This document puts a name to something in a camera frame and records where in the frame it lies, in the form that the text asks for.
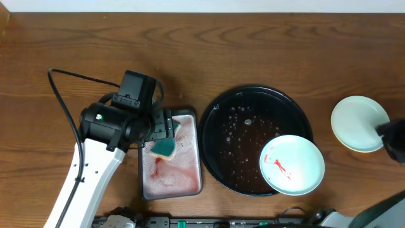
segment pink soapy water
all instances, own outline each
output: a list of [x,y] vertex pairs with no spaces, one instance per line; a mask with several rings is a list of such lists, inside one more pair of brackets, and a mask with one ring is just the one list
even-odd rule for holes
[[201,190],[194,118],[182,115],[173,117],[173,121],[180,124],[173,157],[166,160],[150,154],[155,142],[147,142],[142,152],[144,197],[149,200],[196,194]]

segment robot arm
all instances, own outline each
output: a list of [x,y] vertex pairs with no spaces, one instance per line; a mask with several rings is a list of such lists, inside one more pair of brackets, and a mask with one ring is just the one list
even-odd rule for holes
[[[60,227],[88,228],[90,227],[107,184],[115,170],[124,158],[124,151],[115,148],[108,151],[107,145],[92,139],[86,139],[82,144],[84,149],[83,170],[84,181],[78,185],[76,193],[70,203]],[[75,145],[75,154],[68,176],[56,200],[51,215],[45,227],[54,228],[66,204],[78,172],[78,148]]]
[[[79,132],[54,85],[52,72],[110,84],[120,90],[105,95],[82,111]],[[121,86],[57,69],[50,69],[48,77],[77,143],[68,176],[45,227],[87,228],[130,145],[174,136],[171,111],[157,109],[164,97],[163,88],[155,79],[141,73],[127,70]],[[161,90],[161,99],[153,103],[156,85]]]

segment black camera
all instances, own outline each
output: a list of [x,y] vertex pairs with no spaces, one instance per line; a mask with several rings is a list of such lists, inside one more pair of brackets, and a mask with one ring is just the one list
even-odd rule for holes
[[[155,101],[158,86],[161,98]],[[127,70],[118,93],[105,95],[80,115],[80,138],[107,144],[107,150],[127,152],[131,144],[174,136],[171,111],[160,109],[164,92],[161,83],[147,75]]]

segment black round tray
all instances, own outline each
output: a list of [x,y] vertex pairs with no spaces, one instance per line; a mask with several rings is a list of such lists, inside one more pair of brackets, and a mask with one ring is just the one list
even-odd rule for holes
[[225,187],[248,196],[271,196],[278,192],[262,177],[259,157],[267,142],[286,134],[313,142],[311,126],[297,103],[270,87],[238,87],[206,108],[198,127],[199,153]]

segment white wall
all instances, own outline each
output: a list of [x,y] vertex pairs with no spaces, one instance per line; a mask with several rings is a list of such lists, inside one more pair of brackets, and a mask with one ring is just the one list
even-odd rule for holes
[[405,13],[405,0],[0,0],[10,12]]

